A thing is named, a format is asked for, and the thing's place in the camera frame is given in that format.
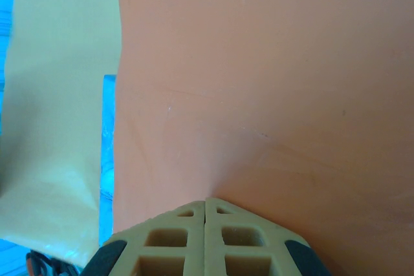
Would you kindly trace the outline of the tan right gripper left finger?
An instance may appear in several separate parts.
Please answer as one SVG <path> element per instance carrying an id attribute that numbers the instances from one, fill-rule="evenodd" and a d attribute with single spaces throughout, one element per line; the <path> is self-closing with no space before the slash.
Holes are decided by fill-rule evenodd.
<path id="1" fill-rule="evenodd" d="M 80 276 L 204 276 L 204 220 L 196 201 L 119 231 Z"/>

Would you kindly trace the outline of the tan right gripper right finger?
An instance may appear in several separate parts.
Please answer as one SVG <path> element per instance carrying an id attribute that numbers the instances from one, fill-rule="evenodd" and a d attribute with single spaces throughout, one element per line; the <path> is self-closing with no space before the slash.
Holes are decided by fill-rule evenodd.
<path id="1" fill-rule="evenodd" d="M 204 276 L 327 276 L 307 241 L 218 198 L 205 205 Z"/>

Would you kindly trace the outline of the orange wrapping paper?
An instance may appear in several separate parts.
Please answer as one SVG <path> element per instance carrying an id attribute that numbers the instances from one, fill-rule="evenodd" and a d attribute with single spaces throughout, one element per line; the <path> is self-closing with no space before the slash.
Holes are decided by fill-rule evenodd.
<path id="1" fill-rule="evenodd" d="M 102 87 L 113 229 L 217 197 L 339 276 L 414 276 L 414 0 L 14 0 L 0 239 L 98 247 Z"/>

